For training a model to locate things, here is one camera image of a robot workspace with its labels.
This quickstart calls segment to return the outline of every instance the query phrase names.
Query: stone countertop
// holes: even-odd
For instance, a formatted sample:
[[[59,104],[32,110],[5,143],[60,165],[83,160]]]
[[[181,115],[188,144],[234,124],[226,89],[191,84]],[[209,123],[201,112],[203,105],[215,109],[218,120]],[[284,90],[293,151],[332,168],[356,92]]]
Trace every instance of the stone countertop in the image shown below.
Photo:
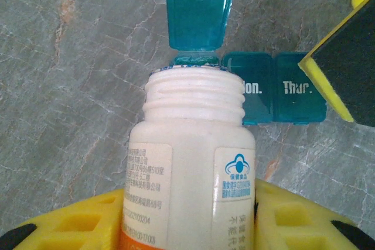
[[[128,134],[168,45],[166,0],[0,0],[0,233],[120,189]],[[308,51],[350,0],[233,0],[220,54]],[[375,236],[375,128],[251,126],[257,177]]]

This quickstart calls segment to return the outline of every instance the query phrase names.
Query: teal pill organizer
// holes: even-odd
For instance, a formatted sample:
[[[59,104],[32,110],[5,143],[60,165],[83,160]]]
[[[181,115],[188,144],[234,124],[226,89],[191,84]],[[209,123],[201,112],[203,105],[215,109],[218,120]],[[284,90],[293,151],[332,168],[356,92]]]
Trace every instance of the teal pill organizer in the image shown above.
[[[232,0],[166,0],[169,45],[178,50],[170,65],[216,64],[244,81],[244,125],[322,122],[326,102],[298,63],[306,53],[232,52],[220,60]]]

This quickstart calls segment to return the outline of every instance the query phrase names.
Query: label sticker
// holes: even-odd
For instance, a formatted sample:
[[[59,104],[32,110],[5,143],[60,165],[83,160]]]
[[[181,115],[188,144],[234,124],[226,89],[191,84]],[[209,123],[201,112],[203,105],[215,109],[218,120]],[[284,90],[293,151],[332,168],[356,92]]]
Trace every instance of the label sticker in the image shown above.
[[[216,149],[212,249],[252,250],[254,184],[255,150]]]
[[[166,248],[171,173],[171,146],[129,143],[120,249]]]

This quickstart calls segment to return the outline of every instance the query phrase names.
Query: orange label stripe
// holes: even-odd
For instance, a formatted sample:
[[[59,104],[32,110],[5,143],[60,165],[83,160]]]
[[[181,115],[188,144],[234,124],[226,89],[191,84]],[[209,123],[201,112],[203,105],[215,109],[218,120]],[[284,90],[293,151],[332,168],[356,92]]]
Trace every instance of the orange label stripe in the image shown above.
[[[148,246],[148,245],[145,245],[143,243],[140,243],[140,242],[130,238],[123,231],[121,231],[119,250],[163,250],[163,249]]]

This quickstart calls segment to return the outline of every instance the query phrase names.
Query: black rubber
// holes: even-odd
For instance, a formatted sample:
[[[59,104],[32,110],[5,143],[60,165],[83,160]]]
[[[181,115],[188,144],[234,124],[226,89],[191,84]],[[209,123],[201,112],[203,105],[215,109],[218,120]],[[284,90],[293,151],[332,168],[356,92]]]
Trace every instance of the black rubber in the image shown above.
[[[311,55],[354,120],[375,127],[375,0]]]
[[[13,250],[34,230],[35,224],[27,224],[6,232],[0,237],[0,250]]]
[[[359,250],[375,250],[375,240],[359,228],[340,221],[331,221],[331,223]]]

